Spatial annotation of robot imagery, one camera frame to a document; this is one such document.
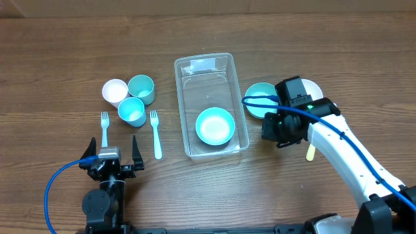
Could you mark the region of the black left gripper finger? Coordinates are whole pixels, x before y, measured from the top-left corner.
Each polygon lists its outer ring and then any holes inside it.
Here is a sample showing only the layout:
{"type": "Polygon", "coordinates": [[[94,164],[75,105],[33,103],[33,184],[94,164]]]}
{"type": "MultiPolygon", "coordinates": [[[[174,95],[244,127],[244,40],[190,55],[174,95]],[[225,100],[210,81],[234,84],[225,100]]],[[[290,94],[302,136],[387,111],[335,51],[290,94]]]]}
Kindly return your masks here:
{"type": "Polygon", "coordinates": [[[144,170],[144,161],[138,149],[136,136],[133,136],[132,160],[134,170],[144,170]]]}
{"type": "Polygon", "coordinates": [[[80,160],[83,164],[92,164],[96,158],[96,139],[93,137],[80,160]]]}

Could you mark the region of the white bowl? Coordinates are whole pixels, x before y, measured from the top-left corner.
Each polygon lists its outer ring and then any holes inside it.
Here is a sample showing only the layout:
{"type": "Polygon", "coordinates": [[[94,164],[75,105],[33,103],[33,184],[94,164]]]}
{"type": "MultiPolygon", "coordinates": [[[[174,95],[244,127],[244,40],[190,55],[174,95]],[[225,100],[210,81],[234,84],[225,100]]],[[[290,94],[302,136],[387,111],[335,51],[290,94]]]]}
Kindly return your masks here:
{"type": "Polygon", "coordinates": [[[308,79],[302,79],[302,84],[305,88],[305,91],[307,92],[308,95],[311,96],[313,101],[322,99],[324,97],[320,87],[313,81],[310,81],[308,79]]]}

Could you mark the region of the teal bowl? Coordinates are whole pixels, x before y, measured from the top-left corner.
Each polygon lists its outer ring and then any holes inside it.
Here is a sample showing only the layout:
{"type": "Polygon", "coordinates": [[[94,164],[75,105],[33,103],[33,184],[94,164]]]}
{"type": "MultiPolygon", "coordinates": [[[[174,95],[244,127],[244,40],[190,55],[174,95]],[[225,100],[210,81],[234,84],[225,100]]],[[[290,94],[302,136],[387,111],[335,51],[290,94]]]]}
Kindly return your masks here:
{"type": "MultiPolygon", "coordinates": [[[[247,89],[245,96],[276,96],[276,90],[270,83],[255,83],[247,89]]],[[[246,99],[245,102],[258,105],[276,106],[278,103],[267,98],[262,99],[246,99]]],[[[255,118],[263,119],[268,112],[277,113],[276,109],[266,109],[260,107],[247,106],[248,112],[255,118]]]]}

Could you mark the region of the blue bowl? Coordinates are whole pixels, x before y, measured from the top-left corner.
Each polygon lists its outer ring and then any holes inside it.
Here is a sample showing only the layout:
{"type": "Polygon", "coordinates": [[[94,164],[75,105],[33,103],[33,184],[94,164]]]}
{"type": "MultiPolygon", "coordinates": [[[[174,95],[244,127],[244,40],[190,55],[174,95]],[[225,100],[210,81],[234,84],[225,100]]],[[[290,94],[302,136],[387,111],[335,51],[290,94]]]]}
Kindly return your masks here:
{"type": "Polygon", "coordinates": [[[231,140],[235,133],[235,121],[227,110],[211,107],[199,114],[195,129],[202,142],[220,146],[231,140]]]}

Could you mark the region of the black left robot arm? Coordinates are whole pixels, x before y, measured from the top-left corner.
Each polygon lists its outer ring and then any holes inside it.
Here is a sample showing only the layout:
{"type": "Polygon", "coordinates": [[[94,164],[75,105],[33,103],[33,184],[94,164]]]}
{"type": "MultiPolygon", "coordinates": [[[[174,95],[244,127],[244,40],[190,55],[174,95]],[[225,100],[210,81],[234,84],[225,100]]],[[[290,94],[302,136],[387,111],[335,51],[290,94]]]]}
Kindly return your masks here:
{"type": "Polygon", "coordinates": [[[99,188],[88,192],[82,201],[86,215],[86,233],[133,233],[134,226],[124,220],[125,180],[135,178],[136,172],[144,169],[144,161],[138,150],[136,137],[133,137],[133,164],[122,165],[118,146],[96,149],[93,138],[81,157],[84,162],[79,168],[86,170],[99,188]]]}

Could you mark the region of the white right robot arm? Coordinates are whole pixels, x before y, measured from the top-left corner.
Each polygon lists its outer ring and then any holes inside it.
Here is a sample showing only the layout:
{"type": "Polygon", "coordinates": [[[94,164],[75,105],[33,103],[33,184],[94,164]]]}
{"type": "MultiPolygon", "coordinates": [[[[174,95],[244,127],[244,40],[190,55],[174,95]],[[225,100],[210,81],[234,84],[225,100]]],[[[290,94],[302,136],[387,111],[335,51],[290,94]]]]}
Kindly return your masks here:
{"type": "Polygon", "coordinates": [[[414,233],[415,187],[389,173],[350,130],[328,98],[281,100],[265,115],[262,137],[284,148],[301,140],[316,147],[344,183],[359,208],[355,218],[324,214],[305,222],[302,233],[414,233]]]}

